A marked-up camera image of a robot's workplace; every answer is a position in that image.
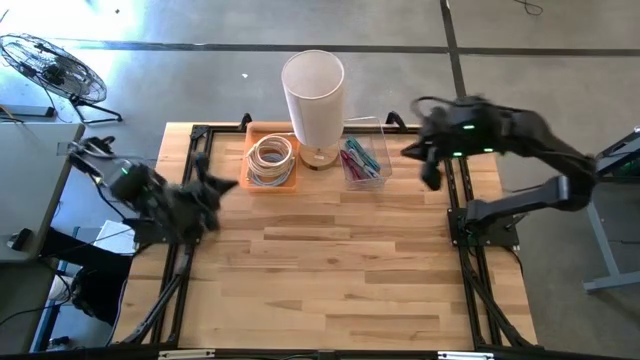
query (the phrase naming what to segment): coiled cable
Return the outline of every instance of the coiled cable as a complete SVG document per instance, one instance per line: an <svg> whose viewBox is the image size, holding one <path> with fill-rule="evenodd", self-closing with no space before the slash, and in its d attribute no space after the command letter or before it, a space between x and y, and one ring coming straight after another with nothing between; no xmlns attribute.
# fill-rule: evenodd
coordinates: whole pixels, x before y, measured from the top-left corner
<svg viewBox="0 0 640 360"><path fill-rule="evenodd" d="M270 134L255 143L247 152L249 173L254 184L258 186L279 186L291 175L295 158L291 142L281 135L292 133Z"/></svg>

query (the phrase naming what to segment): concrete floor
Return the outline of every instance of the concrete floor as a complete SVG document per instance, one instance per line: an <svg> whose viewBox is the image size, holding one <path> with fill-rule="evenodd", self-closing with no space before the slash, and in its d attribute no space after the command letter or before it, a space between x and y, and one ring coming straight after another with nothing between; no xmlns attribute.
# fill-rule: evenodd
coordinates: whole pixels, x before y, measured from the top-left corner
<svg viewBox="0 0 640 360"><path fill-rule="evenodd" d="M507 0L449 0L459 46L640 48L640 2L533 0L539 17ZM0 33L48 38L165 43L446 46L438 0L26 1L10 5ZM291 53L113 51L67 48L107 83L103 106L123 124L86 135L115 135L115 150L152 159L164 125L175 121L287 119L279 80ZM455 96L447 54L340 53L347 69L347 116L398 111L416 122L409 101ZM461 56L466 90L541 113L556 134L597 153L640 125L638 57ZM34 84L0 67L0 103L45 105ZM56 97L61 116L77 121ZM513 156L499 160L505 189L539 183L552 171ZM100 226L116 219L93 186L72 173L54 225ZM605 275L585 213L536 212L518 226L525 282L541 345L550 349L640 357L640 285L586 295L582 281ZM634 268L639 247L618 249Z"/></svg>

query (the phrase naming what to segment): wooden lamp base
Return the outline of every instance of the wooden lamp base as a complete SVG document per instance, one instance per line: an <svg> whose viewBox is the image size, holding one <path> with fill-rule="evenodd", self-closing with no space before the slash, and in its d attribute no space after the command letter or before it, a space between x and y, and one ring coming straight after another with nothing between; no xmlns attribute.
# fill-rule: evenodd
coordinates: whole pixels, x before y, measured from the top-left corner
<svg viewBox="0 0 640 360"><path fill-rule="evenodd" d="M300 144L298 159L311 170L326 170L333 166L340 155L338 144L318 149Z"/></svg>

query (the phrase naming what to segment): wooden tabletop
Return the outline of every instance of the wooden tabletop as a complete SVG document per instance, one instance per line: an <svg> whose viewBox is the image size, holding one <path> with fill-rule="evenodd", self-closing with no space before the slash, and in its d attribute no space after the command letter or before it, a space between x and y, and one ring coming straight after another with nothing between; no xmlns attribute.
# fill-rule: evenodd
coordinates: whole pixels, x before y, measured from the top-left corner
<svg viewBox="0 0 640 360"><path fill-rule="evenodd" d="M182 179L192 126L167 124L157 171L171 182ZM471 349L447 189L428 190L420 164L400 156L414 137L387 136L393 176L377 193L347 191L339 165L300 166L292 194L232 190L222 230L196 251L180 347ZM238 178L243 143L243 134L217 134L211 172ZM493 155L470 158L469 168L477 198L502 196ZM536 343L518 263L504 249L486 252L496 301ZM165 256L166 246L154 245L134 260L114 341L155 302Z"/></svg>

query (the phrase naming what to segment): white lamp shade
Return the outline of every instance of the white lamp shade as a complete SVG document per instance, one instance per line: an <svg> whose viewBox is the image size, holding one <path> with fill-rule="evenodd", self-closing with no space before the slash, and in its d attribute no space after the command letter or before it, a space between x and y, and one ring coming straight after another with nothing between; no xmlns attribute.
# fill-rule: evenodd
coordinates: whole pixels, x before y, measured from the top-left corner
<svg viewBox="0 0 640 360"><path fill-rule="evenodd" d="M304 51L284 65L284 94L293 131L302 144L325 148L342 136L343 82L344 66L326 51Z"/></svg>

